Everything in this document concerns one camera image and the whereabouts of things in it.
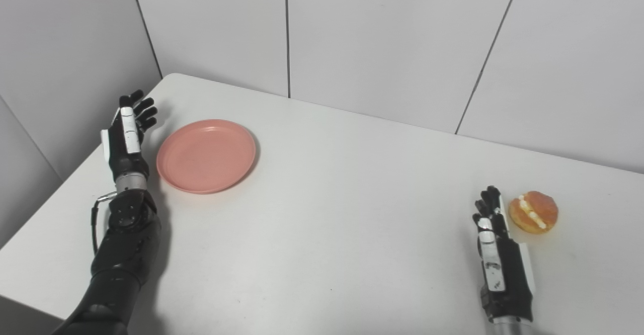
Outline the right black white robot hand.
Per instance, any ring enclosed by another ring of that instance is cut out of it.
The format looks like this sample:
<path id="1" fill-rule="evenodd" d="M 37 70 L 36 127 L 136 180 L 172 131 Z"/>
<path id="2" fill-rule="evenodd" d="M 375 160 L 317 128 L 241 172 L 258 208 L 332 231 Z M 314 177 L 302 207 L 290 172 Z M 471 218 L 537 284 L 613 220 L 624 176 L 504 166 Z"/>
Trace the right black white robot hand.
<path id="1" fill-rule="evenodd" d="M 474 203 L 477 250 L 485 284 L 481 306 L 489 322 L 499 319 L 533 322 L 534 279 L 527 245 L 509 233 L 501 192 L 495 186 L 481 191 Z"/>

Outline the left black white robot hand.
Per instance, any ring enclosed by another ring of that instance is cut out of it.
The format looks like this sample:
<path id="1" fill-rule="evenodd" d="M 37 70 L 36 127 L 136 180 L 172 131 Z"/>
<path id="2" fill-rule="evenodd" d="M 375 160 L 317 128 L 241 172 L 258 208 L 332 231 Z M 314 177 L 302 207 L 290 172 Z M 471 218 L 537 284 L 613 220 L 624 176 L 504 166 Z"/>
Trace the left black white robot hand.
<path id="1" fill-rule="evenodd" d="M 143 90 L 119 98 L 114 118 L 108 129 L 101 131 L 104 158 L 114 180 L 128 173 L 149 178 L 150 169 L 142 155 L 145 132 L 157 123 L 157 107 Z"/>

